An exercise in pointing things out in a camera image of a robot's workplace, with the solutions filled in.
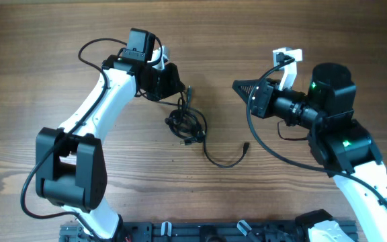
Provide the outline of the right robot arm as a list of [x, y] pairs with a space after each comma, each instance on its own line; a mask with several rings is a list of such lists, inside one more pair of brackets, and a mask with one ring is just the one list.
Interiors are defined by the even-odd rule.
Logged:
[[[257, 142], [279, 160], [326, 173], [347, 199], [369, 241], [387, 241], [387, 171], [371, 134], [353, 118], [357, 87], [349, 69], [322, 63], [312, 71], [307, 93], [269, 78], [236, 80], [232, 88], [247, 105], [247, 122]], [[306, 165], [283, 157], [259, 137], [251, 117], [281, 118], [288, 126], [308, 130], [306, 140], [319, 164]]]

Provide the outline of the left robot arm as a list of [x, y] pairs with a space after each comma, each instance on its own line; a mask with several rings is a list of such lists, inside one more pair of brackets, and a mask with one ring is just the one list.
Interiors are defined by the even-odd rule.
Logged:
[[177, 66], [170, 63], [160, 40], [146, 30], [132, 28], [129, 39], [117, 54], [101, 66], [99, 80], [77, 111], [58, 128], [43, 128], [36, 137], [36, 164], [22, 188], [22, 210], [31, 182], [36, 193], [63, 208], [63, 216], [74, 216], [79, 230], [62, 241], [131, 241], [122, 216], [104, 197], [108, 175], [103, 142], [132, 99], [145, 95], [157, 102], [184, 91]]

